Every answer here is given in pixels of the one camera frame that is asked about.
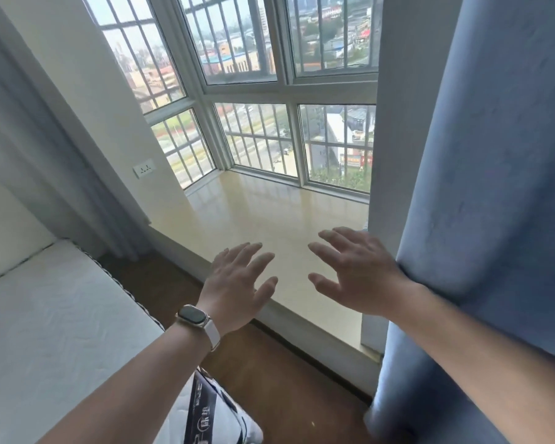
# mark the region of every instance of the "bay window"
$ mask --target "bay window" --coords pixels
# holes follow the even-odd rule
[[[361,201],[382,2],[84,0],[181,187],[220,169]]]

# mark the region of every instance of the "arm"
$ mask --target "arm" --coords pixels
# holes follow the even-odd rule
[[[410,281],[377,238],[338,227],[333,247],[309,248],[339,283],[312,273],[318,292],[393,321],[425,350],[513,444],[555,443],[555,357],[462,313]]]
[[[258,290],[255,280],[273,259],[253,255],[256,243],[225,249],[212,263],[198,308],[209,314],[220,335],[241,328],[275,291],[271,277]],[[203,330],[175,323],[89,397],[70,411],[38,444],[151,443],[179,392],[210,351]]]

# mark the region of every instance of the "sheer curtain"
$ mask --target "sheer curtain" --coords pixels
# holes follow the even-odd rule
[[[397,258],[555,355],[555,0],[463,0]],[[420,443],[506,442],[394,324],[366,423]]]
[[[1,42],[0,183],[56,236],[92,254],[135,260],[150,249]]]

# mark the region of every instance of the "watch face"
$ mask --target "watch face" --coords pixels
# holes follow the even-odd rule
[[[201,324],[206,319],[206,314],[194,306],[184,306],[179,310],[179,316],[192,324]]]

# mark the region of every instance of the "forearm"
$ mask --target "forearm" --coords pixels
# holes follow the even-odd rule
[[[389,318],[512,443],[555,443],[555,358],[407,283]]]
[[[150,444],[210,347],[202,330],[171,326],[39,442]]]

